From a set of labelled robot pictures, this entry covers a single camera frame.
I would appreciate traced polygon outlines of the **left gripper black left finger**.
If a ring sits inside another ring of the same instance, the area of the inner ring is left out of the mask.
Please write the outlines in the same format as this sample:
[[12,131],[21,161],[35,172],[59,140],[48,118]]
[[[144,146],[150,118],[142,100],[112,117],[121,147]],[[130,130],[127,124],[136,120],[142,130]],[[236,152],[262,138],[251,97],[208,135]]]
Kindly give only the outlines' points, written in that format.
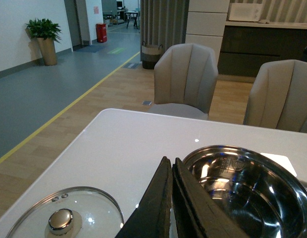
[[173,176],[170,160],[164,156],[149,183],[138,208],[134,210],[117,238],[168,238]]

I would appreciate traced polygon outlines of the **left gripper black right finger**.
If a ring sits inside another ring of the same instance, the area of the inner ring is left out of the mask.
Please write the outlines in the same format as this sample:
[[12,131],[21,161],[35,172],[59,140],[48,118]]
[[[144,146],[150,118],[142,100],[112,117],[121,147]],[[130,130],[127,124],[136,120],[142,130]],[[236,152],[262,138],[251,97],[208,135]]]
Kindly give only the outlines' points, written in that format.
[[175,159],[172,171],[173,210],[178,237],[248,237],[213,201],[179,158]]

